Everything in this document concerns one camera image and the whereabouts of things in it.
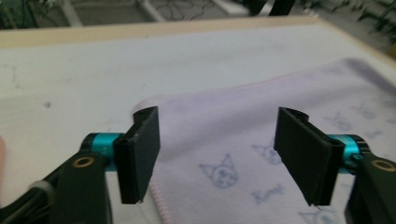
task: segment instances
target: teal metal joint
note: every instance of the teal metal joint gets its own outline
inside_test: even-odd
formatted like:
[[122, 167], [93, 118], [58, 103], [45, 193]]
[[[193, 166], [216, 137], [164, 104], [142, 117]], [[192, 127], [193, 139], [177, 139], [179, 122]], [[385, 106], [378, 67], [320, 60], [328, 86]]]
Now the teal metal joint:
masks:
[[106, 171], [116, 172], [117, 167], [114, 162], [114, 147], [113, 142], [121, 133], [99, 133], [95, 136], [92, 142], [91, 151], [99, 152], [108, 161]]
[[356, 167], [356, 164], [352, 160], [352, 156], [361, 154], [361, 150], [360, 150], [358, 144], [355, 142], [355, 140], [353, 140], [352, 137], [350, 137], [346, 134], [329, 134], [328, 136], [330, 138], [336, 139], [346, 145], [344, 148], [344, 155], [343, 155], [344, 166], [341, 167], [339, 173], [342, 173], [342, 174], [354, 173], [352, 168]]

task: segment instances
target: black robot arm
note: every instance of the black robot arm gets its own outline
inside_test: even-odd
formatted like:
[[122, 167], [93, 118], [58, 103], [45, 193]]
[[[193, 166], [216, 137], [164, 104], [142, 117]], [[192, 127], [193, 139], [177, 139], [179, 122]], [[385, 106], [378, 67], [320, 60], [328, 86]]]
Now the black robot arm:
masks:
[[117, 172], [122, 203], [138, 203], [160, 149], [158, 108], [134, 113], [127, 133], [91, 133], [77, 154], [0, 210], [4, 224], [110, 224], [105, 171]]
[[309, 205], [329, 205], [338, 173], [356, 176], [348, 224], [396, 224], [396, 163], [354, 134], [327, 135], [300, 111], [280, 107], [275, 150]]

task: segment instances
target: cat face drawing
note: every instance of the cat face drawing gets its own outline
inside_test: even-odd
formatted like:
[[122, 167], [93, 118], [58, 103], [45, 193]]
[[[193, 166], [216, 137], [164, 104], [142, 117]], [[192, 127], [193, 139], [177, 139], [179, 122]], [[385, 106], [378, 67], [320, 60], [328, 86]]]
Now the cat face drawing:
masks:
[[268, 146], [259, 146], [253, 145], [252, 147], [270, 164], [277, 165], [282, 163], [282, 159], [274, 150], [274, 141], [275, 138], [272, 139], [271, 143]]
[[337, 224], [337, 216], [334, 211], [320, 210], [316, 213], [300, 213], [307, 224]]
[[206, 177], [212, 183], [220, 188], [226, 189], [236, 183], [238, 174], [234, 169], [233, 160], [230, 154], [227, 154], [220, 165], [199, 164]]

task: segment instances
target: cloth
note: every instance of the cloth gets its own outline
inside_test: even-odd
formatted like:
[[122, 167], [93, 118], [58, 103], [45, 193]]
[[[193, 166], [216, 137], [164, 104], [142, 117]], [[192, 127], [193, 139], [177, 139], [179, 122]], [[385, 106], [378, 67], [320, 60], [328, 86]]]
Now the cloth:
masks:
[[396, 90], [368, 64], [329, 63], [262, 83], [161, 95], [162, 148], [151, 193], [164, 223], [342, 224], [353, 184], [339, 175], [332, 205], [309, 207], [273, 150], [277, 110], [310, 115], [327, 134], [361, 136], [396, 161]]

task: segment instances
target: table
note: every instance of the table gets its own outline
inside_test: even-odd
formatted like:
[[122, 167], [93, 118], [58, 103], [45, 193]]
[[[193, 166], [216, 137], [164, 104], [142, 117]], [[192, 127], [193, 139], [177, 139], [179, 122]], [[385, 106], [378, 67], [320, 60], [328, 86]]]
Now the table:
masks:
[[[147, 97], [258, 82], [347, 57], [396, 84], [391, 58], [312, 17], [1, 32], [0, 203], [77, 152], [88, 133], [126, 132]], [[149, 196], [121, 205], [116, 174], [106, 177], [115, 223], [161, 223]]]

